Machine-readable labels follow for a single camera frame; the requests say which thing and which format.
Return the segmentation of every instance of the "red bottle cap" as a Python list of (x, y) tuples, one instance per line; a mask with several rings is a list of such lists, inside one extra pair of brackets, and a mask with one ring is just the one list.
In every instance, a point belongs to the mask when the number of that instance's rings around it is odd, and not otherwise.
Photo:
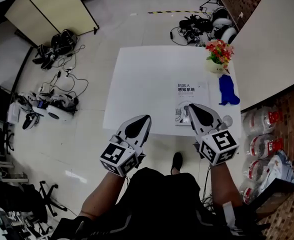
[(284, 145), (283, 145), (283, 139), (278, 138), (274, 141), (268, 142), (268, 155), (270, 156), (272, 153), (278, 150), (282, 150)]
[(269, 121), (271, 124), (279, 122), (281, 119), (280, 114), (275, 111), (275, 112), (268, 112), (268, 117), (269, 117)]

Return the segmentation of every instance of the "desk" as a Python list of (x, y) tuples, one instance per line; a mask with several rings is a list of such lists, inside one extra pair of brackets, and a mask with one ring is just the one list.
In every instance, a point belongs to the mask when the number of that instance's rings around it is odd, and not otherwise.
[[(0, 167), (14, 168), (14, 165), (12, 162), (0, 161)], [(0, 172), (0, 181), (6, 182), (6, 183), (28, 183), (29, 182), (27, 175), (24, 173), (22, 174), (5, 173), (5, 175), (3, 175), (2, 172)]]
[[(126, 120), (150, 115), (150, 133), (195, 136), (191, 126), (175, 125), (176, 85), (181, 80), (207, 81), (210, 107), (221, 118), (229, 115), (229, 128), (235, 137), (241, 137), (240, 105), (219, 105), (220, 74), (205, 70), (209, 53), (194, 46), (140, 46), (121, 48), (115, 65), (103, 128), (117, 130)], [(238, 87), (234, 65), (229, 63), (235, 94)]]

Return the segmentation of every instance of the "black shoe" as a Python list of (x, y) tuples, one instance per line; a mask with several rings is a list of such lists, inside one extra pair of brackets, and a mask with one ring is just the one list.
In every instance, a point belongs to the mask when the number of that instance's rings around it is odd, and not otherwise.
[(173, 156), (173, 159), (172, 159), (172, 166), (171, 166), (170, 174), (173, 175), (172, 174), (173, 168), (176, 168), (180, 172), (182, 165), (183, 165), (182, 153), (176, 152), (175, 155)]

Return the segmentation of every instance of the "blue glove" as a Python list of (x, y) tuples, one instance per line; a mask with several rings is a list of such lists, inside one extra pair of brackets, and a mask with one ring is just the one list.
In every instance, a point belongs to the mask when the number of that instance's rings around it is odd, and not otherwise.
[(221, 92), (221, 103), (219, 105), (226, 105), (230, 103), (237, 105), (241, 100), (234, 93), (234, 83), (230, 75), (223, 74), (219, 78), (219, 89)]

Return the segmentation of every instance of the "yellow black tape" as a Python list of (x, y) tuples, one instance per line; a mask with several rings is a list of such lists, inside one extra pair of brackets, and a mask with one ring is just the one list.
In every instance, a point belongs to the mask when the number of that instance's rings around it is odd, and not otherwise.
[(192, 13), (192, 14), (202, 14), (202, 11), (193, 10), (160, 10), (160, 11), (149, 11), (149, 14), (166, 14), (166, 13)]

